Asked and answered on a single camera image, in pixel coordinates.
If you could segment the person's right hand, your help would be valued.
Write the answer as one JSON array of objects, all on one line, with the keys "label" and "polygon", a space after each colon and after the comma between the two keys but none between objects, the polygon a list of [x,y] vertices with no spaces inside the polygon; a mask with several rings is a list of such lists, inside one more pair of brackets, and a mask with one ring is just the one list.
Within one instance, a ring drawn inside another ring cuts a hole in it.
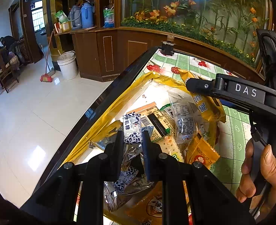
[{"label": "person's right hand", "polygon": [[[252,139],[247,142],[245,148],[245,160],[241,167],[242,177],[238,189],[236,190],[236,198],[243,203],[247,198],[254,196],[256,188],[250,177],[252,169],[252,155],[254,145]],[[271,184],[268,199],[261,207],[260,215],[266,216],[276,204],[276,157],[272,153],[270,145],[265,146],[261,154],[261,173],[264,179]]]}]

